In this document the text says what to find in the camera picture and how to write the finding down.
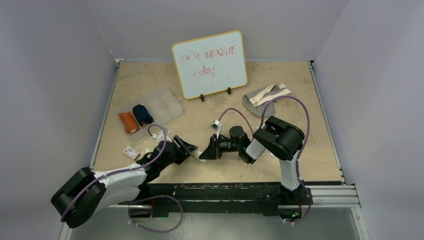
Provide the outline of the grey underwear with beige band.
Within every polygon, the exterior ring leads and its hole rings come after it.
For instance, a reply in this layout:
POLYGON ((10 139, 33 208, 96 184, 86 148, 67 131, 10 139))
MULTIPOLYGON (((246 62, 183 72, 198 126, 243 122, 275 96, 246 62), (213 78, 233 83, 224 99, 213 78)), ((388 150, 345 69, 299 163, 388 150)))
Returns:
POLYGON ((267 118, 276 112, 271 100, 291 93, 283 83, 272 84, 246 93, 242 96, 241 102, 250 113, 259 118, 262 116, 265 106, 270 103, 264 114, 264 117, 267 118))

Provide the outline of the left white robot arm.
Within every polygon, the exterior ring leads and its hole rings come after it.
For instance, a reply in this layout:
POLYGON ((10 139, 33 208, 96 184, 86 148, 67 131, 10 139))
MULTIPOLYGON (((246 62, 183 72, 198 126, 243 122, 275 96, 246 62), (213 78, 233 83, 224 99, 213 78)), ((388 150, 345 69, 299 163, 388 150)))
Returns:
POLYGON ((195 151, 190 144, 175 135, 162 140, 150 152, 134 163, 109 171, 79 169, 50 199, 61 216, 61 222, 74 229, 104 208, 134 201, 138 205, 149 199, 147 184, 160 176, 172 164, 180 165, 195 151))

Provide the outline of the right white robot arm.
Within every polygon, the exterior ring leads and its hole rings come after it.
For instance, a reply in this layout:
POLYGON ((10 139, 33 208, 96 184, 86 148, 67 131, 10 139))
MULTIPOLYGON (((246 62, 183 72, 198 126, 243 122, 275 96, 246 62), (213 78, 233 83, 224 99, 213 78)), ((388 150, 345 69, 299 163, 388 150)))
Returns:
POLYGON ((269 117, 265 126, 253 133, 252 139, 239 125, 229 129, 228 137, 220 134, 222 124, 218 120, 212 122, 211 127, 216 133, 209 138, 207 148, 196 157, 198 160, 217 160, 224 153, 237 152, 243 162, 253 164, 268 151, 279 159, 282 200, 292 204, 300 198, 301 180, 297 160, 305 139, 300 128, 275 116, 269 117))

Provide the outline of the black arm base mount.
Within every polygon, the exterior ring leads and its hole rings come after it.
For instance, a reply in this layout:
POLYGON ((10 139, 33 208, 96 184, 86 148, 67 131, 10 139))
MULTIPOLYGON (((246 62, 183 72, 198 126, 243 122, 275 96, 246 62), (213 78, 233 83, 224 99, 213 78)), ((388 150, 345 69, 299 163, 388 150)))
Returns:
POLYGON ((170 213, 261 214, 290 222, 300 219, 312 204, 309 188, 289 191, 280 182, 149 183, 133 201, 153 217, 170 213))

